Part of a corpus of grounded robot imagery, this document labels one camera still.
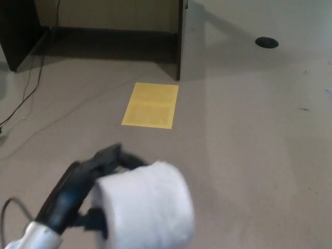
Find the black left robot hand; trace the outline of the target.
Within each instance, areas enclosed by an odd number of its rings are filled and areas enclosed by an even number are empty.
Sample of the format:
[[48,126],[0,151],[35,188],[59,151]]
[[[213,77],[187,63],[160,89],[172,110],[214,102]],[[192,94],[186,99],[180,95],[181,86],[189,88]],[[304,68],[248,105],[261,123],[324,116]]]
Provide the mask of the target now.
[[35,221],[59,235],[74,224],[85,198],[97,179],[111,175],[118,167],[134,170],[147,165],[141,157],[114,144],[84,161],[73,162],[42,205]]

